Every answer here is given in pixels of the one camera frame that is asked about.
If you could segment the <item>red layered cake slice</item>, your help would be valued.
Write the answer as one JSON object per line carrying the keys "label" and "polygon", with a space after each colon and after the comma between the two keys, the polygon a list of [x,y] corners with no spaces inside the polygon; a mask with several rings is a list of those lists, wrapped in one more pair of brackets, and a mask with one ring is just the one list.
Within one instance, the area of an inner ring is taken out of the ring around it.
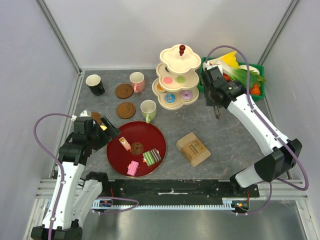
{"label": "red layered cake slice", "polygon": [[121,145],[124,147],[126,151],[130,151],[132,149],[131,145],[124,137],[121,137],[119,139],[119,142],[121,143]]}

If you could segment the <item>metal serving tongs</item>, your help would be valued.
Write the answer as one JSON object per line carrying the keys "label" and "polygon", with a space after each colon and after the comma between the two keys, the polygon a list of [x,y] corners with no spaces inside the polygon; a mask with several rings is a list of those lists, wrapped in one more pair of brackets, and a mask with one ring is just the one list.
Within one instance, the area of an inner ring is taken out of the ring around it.
{"label": "metal serving tongs", "polygon": [[213,110],[214,110],[215,118],[217,120],[219,120],[220,119],[220,115],[221,115],[220,107],[219,106],[214,106]]}

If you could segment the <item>purple sprinkled donut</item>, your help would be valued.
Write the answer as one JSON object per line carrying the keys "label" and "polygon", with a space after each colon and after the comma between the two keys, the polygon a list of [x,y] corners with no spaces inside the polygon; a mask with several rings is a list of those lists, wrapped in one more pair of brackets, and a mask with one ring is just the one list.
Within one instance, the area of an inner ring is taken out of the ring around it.
{"label": "purple sprinkled donut", "polygon": [[189,102],[193,98],[193,93],[190,90],[184,90],[180,93],[180,97],[183,101]]}

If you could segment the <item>green sandwich cookie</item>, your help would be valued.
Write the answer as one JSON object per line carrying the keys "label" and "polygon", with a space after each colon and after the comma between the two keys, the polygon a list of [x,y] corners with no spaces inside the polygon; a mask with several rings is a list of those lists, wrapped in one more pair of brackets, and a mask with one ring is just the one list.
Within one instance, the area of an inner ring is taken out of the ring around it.
{"label": "green sandwich cookie", "polygon": [[175,80],[177,83],[183,84],[186,79],[183,76],[177,76]]}

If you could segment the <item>blue white orange donut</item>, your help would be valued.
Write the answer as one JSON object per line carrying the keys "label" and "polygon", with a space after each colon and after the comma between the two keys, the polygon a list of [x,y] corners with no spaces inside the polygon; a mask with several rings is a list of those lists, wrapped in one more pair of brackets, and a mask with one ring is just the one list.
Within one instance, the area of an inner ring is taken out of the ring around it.
{"label": "blue white orange donut", "polygon": [[166,102],[166,104],[172,105],[176,102],[176,96],[173,93],[167,93],[164,96],[164,101]]}

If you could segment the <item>pink sandwich cookie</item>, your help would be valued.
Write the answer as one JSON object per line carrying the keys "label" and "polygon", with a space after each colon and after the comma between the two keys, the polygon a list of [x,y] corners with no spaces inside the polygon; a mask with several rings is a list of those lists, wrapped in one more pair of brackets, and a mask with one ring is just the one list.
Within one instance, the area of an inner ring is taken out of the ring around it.
{"label": "pink sandwich cookie", "polygon": [[171,77],[165,77],[164,79],[163,79],[163,82],[165,83],[165,84],[171,84],[172,83],[172,78]]}

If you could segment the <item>orange glazed donut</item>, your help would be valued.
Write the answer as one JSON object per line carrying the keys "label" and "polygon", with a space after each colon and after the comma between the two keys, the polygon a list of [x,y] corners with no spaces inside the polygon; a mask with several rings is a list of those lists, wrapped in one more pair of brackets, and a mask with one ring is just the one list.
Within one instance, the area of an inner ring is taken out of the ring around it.
{"label": "orange glazed donut", "polygon": [[156,86],[156,89],[159,93],[166,93],[167,91],[165,89],[163,89],[160,84],[158,83]]}

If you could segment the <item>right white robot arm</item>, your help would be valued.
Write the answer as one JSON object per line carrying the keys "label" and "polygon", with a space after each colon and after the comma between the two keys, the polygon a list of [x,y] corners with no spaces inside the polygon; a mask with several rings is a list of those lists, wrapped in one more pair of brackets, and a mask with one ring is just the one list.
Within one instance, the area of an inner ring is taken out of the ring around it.
{"label": "right white robot arm", "polygon": [[264,157],[230,177],[229,191],[242,196],[247,188],[259,182],[270,183],[292,169],[302,144],[282,134],[253,103],[245,87],[237,80],[226,81],[218,66],[201,73],[207,106],[225,108],[249,131]]}

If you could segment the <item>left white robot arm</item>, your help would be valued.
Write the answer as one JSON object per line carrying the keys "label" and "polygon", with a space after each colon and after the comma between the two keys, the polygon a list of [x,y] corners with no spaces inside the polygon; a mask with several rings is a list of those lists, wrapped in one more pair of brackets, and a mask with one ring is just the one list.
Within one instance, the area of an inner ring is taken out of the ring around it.
{"label": "left white robot arm", "polygon": [[80,195],[76,196],[88,158],[116,139],[121,131],[104,115],[95,120],[87,110],[69,118],[73,131],[59,148],[58,156],[50,154],[58,166],[57,179],[41,225],[32,228],[33,240],[80,240],[93,202],[110,192],[108,175],[92,171],[86,176]]}

